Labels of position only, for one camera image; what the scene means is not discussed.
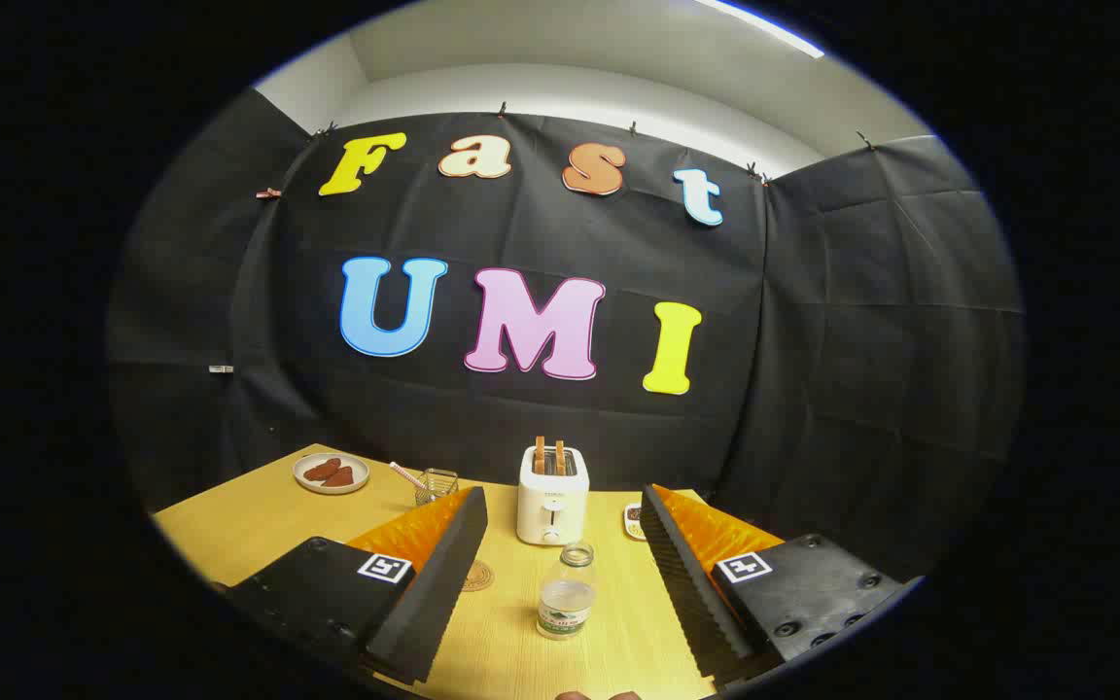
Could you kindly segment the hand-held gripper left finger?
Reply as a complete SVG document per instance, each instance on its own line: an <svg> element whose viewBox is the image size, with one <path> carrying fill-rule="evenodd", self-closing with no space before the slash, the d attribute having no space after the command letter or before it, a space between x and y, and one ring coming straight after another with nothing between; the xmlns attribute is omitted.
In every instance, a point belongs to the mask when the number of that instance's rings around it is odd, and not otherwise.
<svg viewBox="0 0 1120 700"><path fill-rule="evenodd" d="M351 674L430 676L488 523L464 488L347 543L311 536L224 589L237 612Z"/></svg>

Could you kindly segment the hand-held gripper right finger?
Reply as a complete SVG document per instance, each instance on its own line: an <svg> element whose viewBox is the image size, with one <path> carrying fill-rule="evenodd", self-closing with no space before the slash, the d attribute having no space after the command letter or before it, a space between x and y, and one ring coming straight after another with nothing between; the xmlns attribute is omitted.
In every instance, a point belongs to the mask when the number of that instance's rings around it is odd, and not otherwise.
<svg viewBox="0 0 1120 700"><path fill-rule="evenodd" d="M642 528L699 673L721 694L778 681L889 612L920 584L831 536L783 540L657 484Z"/></svg>

